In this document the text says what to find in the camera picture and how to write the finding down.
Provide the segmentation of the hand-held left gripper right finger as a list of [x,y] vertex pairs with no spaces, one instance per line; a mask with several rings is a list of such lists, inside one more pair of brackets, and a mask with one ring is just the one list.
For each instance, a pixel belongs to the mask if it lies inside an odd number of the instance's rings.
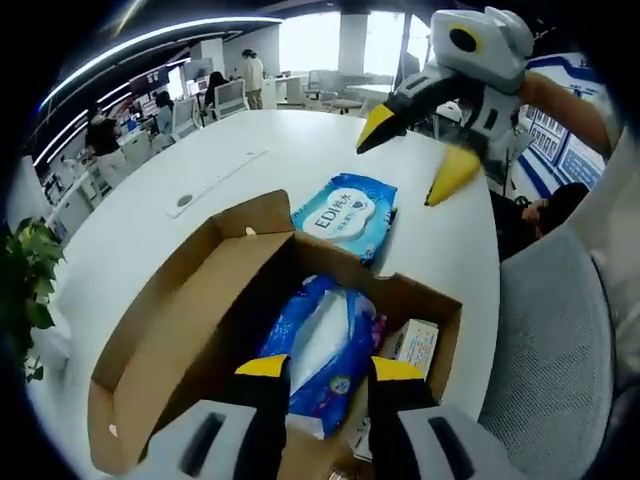
[[373,356],[369,449],[376,479],[523,479],[506,448],[476,420],[434,399],[414,366]]

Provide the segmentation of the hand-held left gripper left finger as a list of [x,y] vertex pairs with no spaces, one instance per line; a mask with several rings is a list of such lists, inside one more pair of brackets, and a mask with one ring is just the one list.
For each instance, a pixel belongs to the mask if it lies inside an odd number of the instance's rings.
[[253,359],[219,400],[201,400],[154,434],[151,479],[275,479],[286,444],[289,356]]

